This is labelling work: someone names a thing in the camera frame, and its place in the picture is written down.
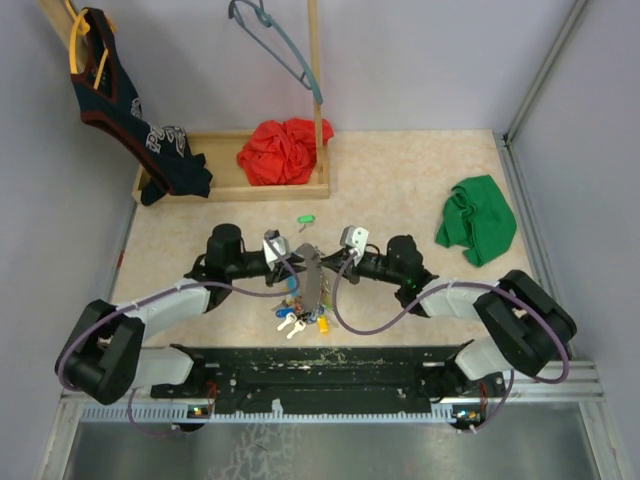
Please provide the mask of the green tagged key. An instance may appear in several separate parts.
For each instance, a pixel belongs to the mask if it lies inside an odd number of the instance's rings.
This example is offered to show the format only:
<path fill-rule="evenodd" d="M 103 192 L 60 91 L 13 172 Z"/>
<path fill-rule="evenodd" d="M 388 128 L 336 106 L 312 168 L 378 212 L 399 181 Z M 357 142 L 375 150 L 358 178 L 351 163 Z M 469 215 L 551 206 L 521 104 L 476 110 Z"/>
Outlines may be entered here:
<path fill-rule="evenodd" d="M 297 218 L 297 223 L 299 225 L 298 232 L 301 233 L 307 227 L 311 226 L 315 222 L 315 216 L 308 214 L 302 215 Z"/>

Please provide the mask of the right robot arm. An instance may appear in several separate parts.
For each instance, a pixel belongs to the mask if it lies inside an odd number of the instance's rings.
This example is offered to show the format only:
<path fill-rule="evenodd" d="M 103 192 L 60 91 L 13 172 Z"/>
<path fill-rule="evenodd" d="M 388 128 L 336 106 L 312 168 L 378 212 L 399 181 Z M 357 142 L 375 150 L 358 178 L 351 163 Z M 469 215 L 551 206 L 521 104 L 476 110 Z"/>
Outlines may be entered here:
<path fill-rule="evenodd" d="M 384 253 L 372 253 L 358 240 L 345 240 L 320 264 L 352 284 L 366 278 L 397 286 L 395 297 L 403 309 L 373 329 L 374 334 L 408 314 L 481 322 L 487 336 L 463 345 L 446 372 L 448 387 L 458 395 L 470 395 L 482 378 L 506 370 L 540 383 L 559 384 L 568 377 L 567 344 L 577 332 L 575 321 L 521 270 L 511 270 L 493 283 L 441 279 L 424 267 L 410 235 L 391 238 Z M 553 379 L 541 376 L 555 359 L 562 362 L 561 373 Z"/>

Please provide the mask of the large metal keyring with keys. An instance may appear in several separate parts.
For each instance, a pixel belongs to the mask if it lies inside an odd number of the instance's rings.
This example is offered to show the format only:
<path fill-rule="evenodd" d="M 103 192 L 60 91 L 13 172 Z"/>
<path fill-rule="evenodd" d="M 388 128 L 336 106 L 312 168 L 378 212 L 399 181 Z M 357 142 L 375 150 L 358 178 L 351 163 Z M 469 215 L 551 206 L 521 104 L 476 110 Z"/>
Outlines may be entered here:
<path fill-rule="evenodd" d="M 333 307 L 329 282 L 321 267 L 322 254 L 309 243 L 302 244 L 296 254 L 303 259 L 306 270 L 299 287 L 293 286 L 293 279 L 289 280 L 293 293 L 274 308 L 275 316 L 280 320 L 277 331 L 291 340 L 309 325 L 315 325 L 322 335 L 328 335 L 331 329 L 329 313 Z"/>

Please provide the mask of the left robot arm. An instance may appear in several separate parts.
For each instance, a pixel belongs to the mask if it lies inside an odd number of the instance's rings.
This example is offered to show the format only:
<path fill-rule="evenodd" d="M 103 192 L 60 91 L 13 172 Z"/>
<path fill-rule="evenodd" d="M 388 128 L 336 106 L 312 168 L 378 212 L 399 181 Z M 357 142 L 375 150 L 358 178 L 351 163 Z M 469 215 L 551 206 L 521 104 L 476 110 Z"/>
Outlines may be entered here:
<path fill-rule="evenodd" d="M 272 286 L 303 271 L 303 259 L 285 237 L 273 230 L 262 247 L 246 249 L 234 224 L 216 226 L 191 270 L 172 286 L 143 299 L 119 305 L 89 303 L 65 343 L 54 371 L 61 385 L 81 391 L 103 405 L 128 391 L 174 385 L 184 395 L 201 394 L 208 373 L 193 351 L 177 344 L 146 348 L 144 342 L 178 322 L 220 306 L 236 281 L 261 277 Z"/>

